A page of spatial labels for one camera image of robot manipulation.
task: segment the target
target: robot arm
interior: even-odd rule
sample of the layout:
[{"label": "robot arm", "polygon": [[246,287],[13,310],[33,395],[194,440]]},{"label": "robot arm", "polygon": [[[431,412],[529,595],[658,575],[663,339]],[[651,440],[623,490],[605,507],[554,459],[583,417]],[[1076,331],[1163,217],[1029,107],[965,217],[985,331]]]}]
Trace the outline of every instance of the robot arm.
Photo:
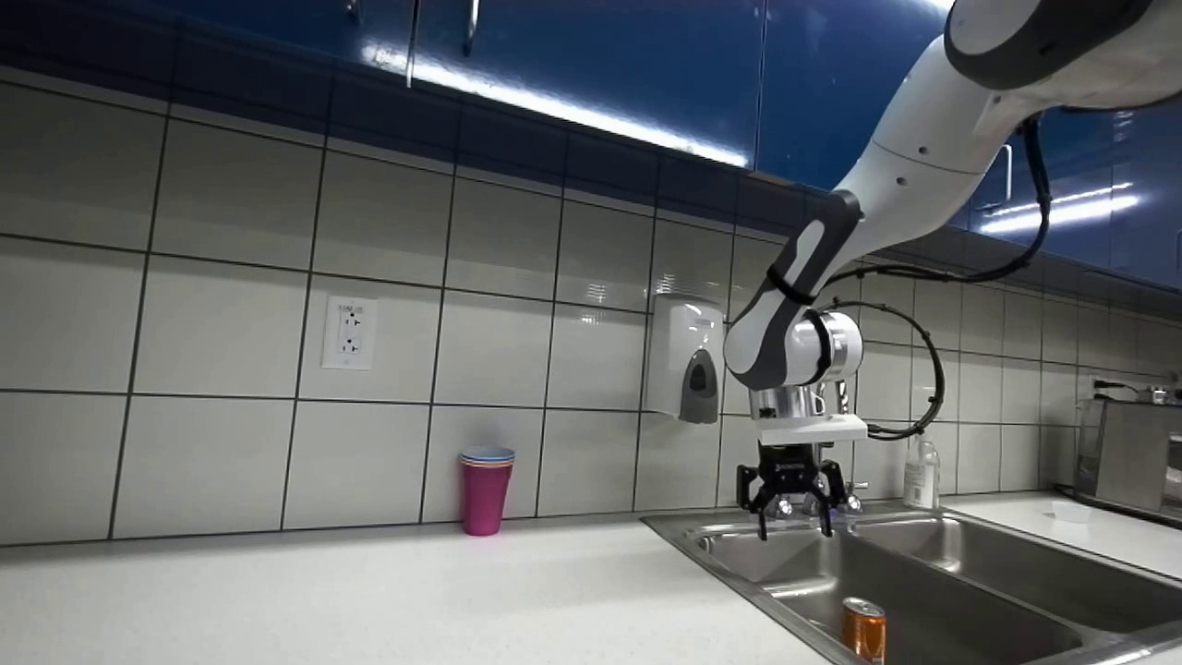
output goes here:
[{"label": "robot arm", "polygon": [[1029,116],[1177,96],[1174,32],[1182,0],[951,2],[945,32],[894,93],[831,207],[785,239],[729,329],[729,368],[761,417],[761,464],[738,469],[738,507],[761,515],[761,531],[779,494],[811,494],[827,529],[827,508],[844,501],[844,490],[841,474],[821,464],[817,443],[865,440],[866,428],[850,407],[827,417],[810,407],[810,384],[844,380],[862,362],[858,324],[810,310],[822,281],[862,255],[945,225]]}]

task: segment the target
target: wall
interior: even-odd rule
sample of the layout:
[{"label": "wall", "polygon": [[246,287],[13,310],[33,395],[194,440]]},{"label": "wall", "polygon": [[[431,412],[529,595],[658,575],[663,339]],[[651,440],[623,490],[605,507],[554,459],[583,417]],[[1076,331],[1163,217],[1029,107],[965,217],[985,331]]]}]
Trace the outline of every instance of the wall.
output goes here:
[{"label": "wall", "polygon": [[[641,412],[641,320],[738,310],[770,238],[22,69],[0,118],[0,543],[453,521],[470,443],[518,451],[509,518],[732,499],[741,395]],[[1182,366],[1177,320],[1116,307],[850,290],[945,348],[945,490],[1038,489],[1088,375]],[[375,368],[325,368],[327,297],[375,300]],[[922,353],[865,329],[862,412],[905,420]],[[831,454],[897,490],[897,448]]]}]

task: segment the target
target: sink basin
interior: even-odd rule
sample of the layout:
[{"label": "sink basin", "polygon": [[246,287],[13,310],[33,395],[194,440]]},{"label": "sink basin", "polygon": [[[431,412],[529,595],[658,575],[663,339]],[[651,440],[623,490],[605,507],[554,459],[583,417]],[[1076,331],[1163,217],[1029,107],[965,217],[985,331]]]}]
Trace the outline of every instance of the sink basin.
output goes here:
[{"label": "sink basin", "polygon": [[886,609],[891,665],[1130,662],[1182,637],[1182,586],[951,515],[854,518],[821,536],[784,521],[652,521],[652,529],[827,662],[841,603]]}]

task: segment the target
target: pink cup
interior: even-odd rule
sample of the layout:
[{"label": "pink cup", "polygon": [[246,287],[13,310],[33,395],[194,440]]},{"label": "pink cup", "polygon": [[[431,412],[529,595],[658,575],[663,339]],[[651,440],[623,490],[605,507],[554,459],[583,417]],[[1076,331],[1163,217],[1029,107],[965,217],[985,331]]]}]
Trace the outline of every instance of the pink cup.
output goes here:
[{"label": "pink cup", "polygon": [[456,460],[460,460],[460,494],[466,494],[460,523],[470,536],[495,536],[501,529],[501,515],[506,515],[513,451],[509,448],[480,448],[480,451],[466,451]]}]

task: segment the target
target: countertop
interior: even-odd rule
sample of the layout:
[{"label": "countertop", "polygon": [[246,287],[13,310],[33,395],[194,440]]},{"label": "countertop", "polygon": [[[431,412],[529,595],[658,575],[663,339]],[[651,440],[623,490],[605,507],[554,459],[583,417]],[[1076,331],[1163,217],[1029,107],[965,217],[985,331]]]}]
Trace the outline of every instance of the countertop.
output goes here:
[{"label": "countertop", "polygon": [[[1065,499],[951,508],[1182,581],[1182,531]],[[639,521],[40,548],[0,556],[10,665],[822,662]]]}]

